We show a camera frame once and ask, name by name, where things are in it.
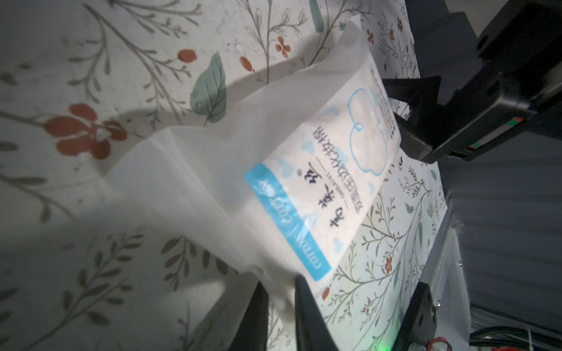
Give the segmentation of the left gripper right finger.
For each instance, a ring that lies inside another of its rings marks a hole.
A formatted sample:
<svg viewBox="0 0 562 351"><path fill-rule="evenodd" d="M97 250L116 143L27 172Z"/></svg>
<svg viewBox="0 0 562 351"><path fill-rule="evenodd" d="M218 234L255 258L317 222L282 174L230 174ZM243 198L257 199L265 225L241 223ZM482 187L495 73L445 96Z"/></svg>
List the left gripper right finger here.
<svg viewBox="0 0 562 351"><path fill-rule="evenodd" d="M303 276L297 276L295 283L295 318L298 351L338 350Z"/></svg>

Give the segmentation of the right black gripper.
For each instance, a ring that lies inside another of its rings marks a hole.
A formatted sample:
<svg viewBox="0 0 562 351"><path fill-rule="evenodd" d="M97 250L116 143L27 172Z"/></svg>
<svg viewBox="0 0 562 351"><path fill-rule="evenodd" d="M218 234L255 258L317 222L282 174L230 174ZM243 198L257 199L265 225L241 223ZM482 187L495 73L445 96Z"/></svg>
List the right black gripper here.
<svg viewBox="0 0 562 351"><path fill-rule="evenodd" d="M383 79L388 98L407 103L395 118L400 147L417 161L465 161L523 132L561 139L561 2L508 1L477 45L484 67L444 106L441 77Z"/></svg>

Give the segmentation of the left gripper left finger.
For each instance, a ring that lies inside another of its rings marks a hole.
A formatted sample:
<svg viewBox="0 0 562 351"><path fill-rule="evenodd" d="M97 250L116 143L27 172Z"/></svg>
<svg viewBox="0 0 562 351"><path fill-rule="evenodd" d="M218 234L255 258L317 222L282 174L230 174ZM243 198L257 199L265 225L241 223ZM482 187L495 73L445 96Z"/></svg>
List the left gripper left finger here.
<svg viewBox="0 0 562 351"><path fill-rule="evenodd" d="M228 351L267 350L269 294L259 282Z"/></svg>

